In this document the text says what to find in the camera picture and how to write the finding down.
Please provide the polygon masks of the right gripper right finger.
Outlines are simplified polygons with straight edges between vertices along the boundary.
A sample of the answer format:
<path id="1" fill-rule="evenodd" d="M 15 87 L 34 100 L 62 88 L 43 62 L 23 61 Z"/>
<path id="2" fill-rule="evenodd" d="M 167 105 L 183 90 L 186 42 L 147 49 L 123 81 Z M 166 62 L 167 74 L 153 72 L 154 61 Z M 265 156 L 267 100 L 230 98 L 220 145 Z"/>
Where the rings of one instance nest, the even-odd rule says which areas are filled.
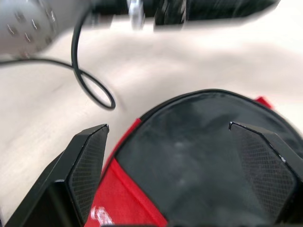
<path id="1" fill-rule="evenodd" d="M 272 224 L 303 223 L 303 160 L 276 133 L 230 122 L 247 181 Z"/>

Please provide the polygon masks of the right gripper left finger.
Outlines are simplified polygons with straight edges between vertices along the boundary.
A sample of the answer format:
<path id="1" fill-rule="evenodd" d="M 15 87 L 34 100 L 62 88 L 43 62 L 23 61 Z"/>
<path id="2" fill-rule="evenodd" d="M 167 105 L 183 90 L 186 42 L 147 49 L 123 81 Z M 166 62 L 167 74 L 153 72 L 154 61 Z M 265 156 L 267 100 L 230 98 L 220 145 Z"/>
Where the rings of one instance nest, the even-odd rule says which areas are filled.
<path id="1" fill-rule="evenodd" d="M 82 227 L 100 182 L 109 127 L 76 134 L 40 174 L 7 227 Z"/>

